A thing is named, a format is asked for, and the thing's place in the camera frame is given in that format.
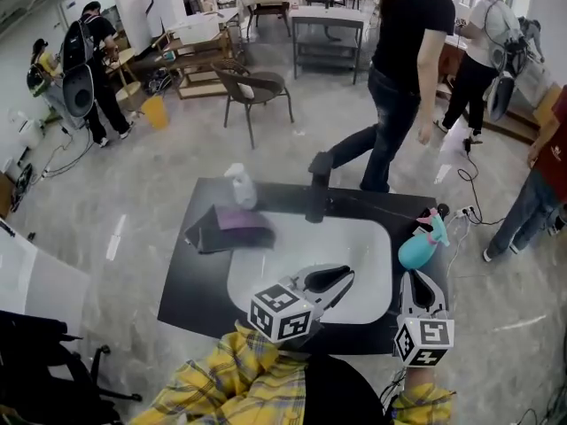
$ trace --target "sink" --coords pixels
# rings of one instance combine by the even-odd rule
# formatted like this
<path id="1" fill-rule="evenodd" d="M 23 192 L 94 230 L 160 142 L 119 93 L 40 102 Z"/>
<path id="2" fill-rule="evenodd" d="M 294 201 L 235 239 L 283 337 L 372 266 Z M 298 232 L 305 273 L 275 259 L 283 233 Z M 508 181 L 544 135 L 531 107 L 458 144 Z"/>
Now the sink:
<path id="1" fill-rule="evenodd" d="M 366 324 L 382 317 L 392 301 L 392 245 L 373 220 L 325 217 L 310 223 L 302 214 L 263 212 L 276 232 L 274 249 L 238 249 L 232 254 L 228 290 L 243 312 L 254 292 L 312 265 L 348 265 L 354 283 L 321 322 Z"/>

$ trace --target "hand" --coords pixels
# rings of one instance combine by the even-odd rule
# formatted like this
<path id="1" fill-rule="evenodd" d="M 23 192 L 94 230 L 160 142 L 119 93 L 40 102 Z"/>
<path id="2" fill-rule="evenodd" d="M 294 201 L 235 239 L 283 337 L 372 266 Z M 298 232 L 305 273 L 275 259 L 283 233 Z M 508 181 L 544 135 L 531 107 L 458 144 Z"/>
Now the hand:
<path id="1" fill-rule="evenodd" d="M 426 145 L 429 143 L 429 139 L 431 138 L 431 133 L 433 132 L 433 121 L 425 121 L 422 123 L 422 126 L 419 128 L 419 135 L 417 140 L 420 144 Z"/>
<path id="2" fill-rule="evenodd" d="M 534 143 L 530 147 L 530 150 L 528 151 L 528 159 L 527 159 L 528 167 L 530 168 L 533 167 L 533 164 L 535 163 L 539 155 L 540 155 L 540 148 L 538 148 L 538 146 Z"/>

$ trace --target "black faucet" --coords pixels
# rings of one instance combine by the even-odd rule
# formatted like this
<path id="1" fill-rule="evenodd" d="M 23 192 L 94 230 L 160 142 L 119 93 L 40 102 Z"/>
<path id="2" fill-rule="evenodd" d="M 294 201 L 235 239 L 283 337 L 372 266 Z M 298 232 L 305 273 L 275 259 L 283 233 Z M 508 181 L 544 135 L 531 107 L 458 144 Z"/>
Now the black faucet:
<path id="1" fill-rule="evenodd" d="M 333 157 L 326 151 L 317 153 L 309 166 L 309 173 L 313 174 L 311 190 L 307 200 L 305 219 L 311 223 L 322 222 L 327 204 L 330 171 L 333 167 Z"/>

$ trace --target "white box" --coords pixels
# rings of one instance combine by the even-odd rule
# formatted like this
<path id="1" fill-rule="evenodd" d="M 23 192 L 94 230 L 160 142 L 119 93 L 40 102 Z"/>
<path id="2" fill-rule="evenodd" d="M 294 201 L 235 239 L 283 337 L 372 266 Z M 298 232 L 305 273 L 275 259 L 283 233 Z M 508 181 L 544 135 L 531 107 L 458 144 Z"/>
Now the white box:
<path id="1" fill-rule="evenodd" d="M 454 321 L 405 318 L 394 345 L 406 367 L 434 367 L 454 346 Z"/>
<path id="2" fill-rule="evenodd" d="M 183 45 L 205 43 L 220 33 L 218 16 L 216 13 L 193 14 L 167 31 L 174 32 Z"/>
<path id="3" fill-rule="evenodd" d="M 270 342 L 304 336 L 311 329 L 315 306 L 279 283 L 252 296 L 248 322 Z"/>

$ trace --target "spray bottle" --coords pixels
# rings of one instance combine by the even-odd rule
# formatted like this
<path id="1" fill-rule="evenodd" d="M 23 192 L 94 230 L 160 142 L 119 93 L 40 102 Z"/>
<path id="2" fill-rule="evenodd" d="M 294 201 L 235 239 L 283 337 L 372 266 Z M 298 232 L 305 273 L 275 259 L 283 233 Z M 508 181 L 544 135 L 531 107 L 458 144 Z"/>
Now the spray bottle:
<path id="1" fill-rule="evenodd" d="M 256 206 L 258 197 L 256 196 L 256 188 L 250 179 L 250 176 L 242 164 L 232 164 L 224 174 L 226 178 L 232 178 L 232 187 L 234 189 L 234 199 L 241 208 L 251 210 Z"/>
<path id="2" fill-rule="evenodd" d="M 429 217 L 422 217 L 417 221 L 431 225 L 433 230 L 409 238 L 398 251 L 398 259 L 406 269 L 419 269 L 425 265 L 437 249 L 438 243 L 449 245 L 447 229 L 439 212 L 432 208 L 430 213 Z"/>

